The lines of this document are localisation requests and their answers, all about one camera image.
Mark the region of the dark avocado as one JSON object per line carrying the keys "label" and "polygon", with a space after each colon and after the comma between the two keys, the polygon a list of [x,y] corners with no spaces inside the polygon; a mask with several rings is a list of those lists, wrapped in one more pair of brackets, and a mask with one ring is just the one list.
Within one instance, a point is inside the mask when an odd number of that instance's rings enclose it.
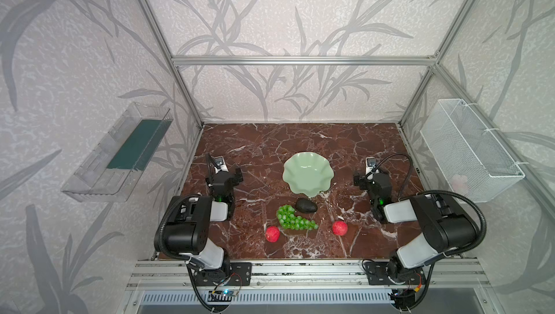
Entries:
{"label": "dark avocado", "polygon": [[308,198],[299,198],[295,203],[295,210],[302,214],[313,214],[317,212],[318,207]]}

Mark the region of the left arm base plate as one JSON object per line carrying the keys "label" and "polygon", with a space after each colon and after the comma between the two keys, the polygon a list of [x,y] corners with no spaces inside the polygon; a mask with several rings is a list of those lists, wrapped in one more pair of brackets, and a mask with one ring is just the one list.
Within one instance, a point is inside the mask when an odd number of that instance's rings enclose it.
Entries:
{"label": "left arm base plate", "polygon": [[221,283],[231,286],[248,286],[251,282],[252,263],[231,262],[220,269],[194,271],[193,276],[197,286],[208,287]]}

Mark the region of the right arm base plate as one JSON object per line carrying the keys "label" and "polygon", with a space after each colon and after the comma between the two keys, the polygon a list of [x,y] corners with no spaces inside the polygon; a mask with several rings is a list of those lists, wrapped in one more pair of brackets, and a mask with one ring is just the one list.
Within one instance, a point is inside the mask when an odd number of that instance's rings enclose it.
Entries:
{"label": "right arm base plate", "polygon": [[370,285],[418,287],[426,280],[422,268],[399,269],[389,262],[373,260],[363,260],[361,265]]}

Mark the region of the red fake fruit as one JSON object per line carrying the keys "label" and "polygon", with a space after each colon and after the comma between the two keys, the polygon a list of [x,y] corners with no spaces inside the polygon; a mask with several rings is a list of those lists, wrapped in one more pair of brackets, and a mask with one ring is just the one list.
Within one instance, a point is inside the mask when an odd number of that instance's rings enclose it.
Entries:
{"label": "red fake fruit", "polygon": [[348,232],[348,224],[344,221],[335,221],[332,225],[332,233],[337,236],[344,236]]}
{"label": "red fake fruit", "polygon": [[277,227],[271,226],[265,230],[264,235],[269,243],[277,243],[280,239],[280,230]]}

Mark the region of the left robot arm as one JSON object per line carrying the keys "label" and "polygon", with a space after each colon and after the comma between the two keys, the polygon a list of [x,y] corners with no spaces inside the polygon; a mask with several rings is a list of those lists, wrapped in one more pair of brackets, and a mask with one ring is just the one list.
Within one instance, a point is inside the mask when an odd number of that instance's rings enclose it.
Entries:
{"label": "left robot arm", "polygon": [[229,221],[234,215],[234,189],[243,181],[240,168],[235,172],[218,169],[209,175],[208,195],[172,198],[154,237],[156,252],[186,263],[195,271],[231,272],[227,251],[209,238],[210,224]]}

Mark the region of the green grape bunch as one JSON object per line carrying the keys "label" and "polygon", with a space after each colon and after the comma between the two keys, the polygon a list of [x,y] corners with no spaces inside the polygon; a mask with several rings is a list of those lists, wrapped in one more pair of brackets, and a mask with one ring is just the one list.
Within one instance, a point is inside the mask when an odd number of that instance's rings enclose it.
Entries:
{"label": "green grape bunch", "polygon": [[281,206],[276,211],[276,218],[285,230],[317,230],[319,225],[312,220],[296,215],[296,210],[289,205]]}

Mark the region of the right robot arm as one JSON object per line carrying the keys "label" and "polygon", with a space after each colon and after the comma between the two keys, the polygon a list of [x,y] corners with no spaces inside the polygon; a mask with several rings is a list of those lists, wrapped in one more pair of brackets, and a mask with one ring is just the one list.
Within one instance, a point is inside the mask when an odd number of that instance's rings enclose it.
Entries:
{"label": "right robot arm", "polygon": [[355,173],[354,185],[367,192],[371,214],[381,224],[417,222],[420,234],[399,247],[388,262],[380,261],[367,273],[377,281],[404,285],[448,256],[479,246],[486,237],[487,222],[480,208],[464,195],[431,190],[392,201],[392,184],[385,173]]}

